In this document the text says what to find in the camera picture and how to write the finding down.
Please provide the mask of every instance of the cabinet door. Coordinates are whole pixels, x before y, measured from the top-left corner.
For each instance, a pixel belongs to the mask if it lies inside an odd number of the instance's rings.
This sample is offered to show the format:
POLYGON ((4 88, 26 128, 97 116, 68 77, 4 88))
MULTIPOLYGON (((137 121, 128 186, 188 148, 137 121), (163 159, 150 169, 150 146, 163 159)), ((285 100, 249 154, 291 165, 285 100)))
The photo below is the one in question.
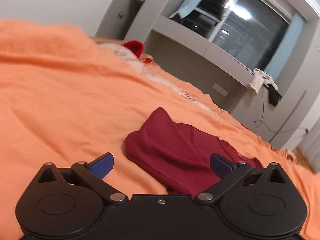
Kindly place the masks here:
POLYGON ((96 36, 123 39, 140 7, 133 0, 113 0, 96 36))

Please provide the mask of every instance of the wall outlet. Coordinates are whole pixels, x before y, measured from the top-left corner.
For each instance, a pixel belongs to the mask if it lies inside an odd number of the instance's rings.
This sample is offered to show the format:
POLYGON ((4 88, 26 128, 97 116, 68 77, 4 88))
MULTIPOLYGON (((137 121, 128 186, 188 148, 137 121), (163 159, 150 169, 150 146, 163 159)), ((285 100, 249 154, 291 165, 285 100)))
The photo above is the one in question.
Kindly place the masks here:
POLYGON ((225 97, 228 95, 228 91, 227 90, 225 90, 223 87, 221 87, 221 86, 219 86, 217 83, 215 83, 214 85, 213 85, 213 88, 215 89, 215 90, 217 90, 219 93, 221 93, 222 95, 224 95, 225 97))

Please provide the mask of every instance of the window sill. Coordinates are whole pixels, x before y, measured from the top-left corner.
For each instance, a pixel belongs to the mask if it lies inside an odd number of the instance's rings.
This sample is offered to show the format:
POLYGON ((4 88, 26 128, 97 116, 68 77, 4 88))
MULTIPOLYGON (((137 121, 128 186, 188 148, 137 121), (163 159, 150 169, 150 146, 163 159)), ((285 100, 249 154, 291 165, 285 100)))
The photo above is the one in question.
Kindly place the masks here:
POLYGON ((249 84, 254 76, 250 69, 217 45, 165 16, 160 15, 157 18, 152 30, 201 55, 232 76, 244 87, 249 84))

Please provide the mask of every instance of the window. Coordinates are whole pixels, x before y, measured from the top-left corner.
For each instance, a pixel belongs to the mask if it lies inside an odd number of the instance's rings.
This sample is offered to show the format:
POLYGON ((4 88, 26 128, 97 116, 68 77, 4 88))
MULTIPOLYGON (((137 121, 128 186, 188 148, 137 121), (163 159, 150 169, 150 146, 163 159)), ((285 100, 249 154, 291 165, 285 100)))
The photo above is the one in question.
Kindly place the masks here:
POLYGON ((246 67, 264 70, 289 23, 262 0, 201 0, 186 17, 173 20, 197 32, 246 67))

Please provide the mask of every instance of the bed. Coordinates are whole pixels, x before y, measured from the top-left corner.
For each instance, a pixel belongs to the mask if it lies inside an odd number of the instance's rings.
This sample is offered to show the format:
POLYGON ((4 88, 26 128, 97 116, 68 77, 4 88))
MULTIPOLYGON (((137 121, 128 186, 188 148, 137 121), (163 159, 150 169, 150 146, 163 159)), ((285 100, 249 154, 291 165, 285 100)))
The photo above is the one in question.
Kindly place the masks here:
POLYGON ((308 207, 301 235, 319 239, 320 173, 288 162, 287 151, 272 149, 208 95, 156 63, 115 55, 75 26, 1 21, 0 29, 0 239, 22 236, 15 205, 45 162, 69 167, 112 152, 115 166, 106 182, 128 196, 166 194, 126 158, 124 147, 126 136, 160 106, 174 122, 218 136, 263 166, 280 163, 308 207))

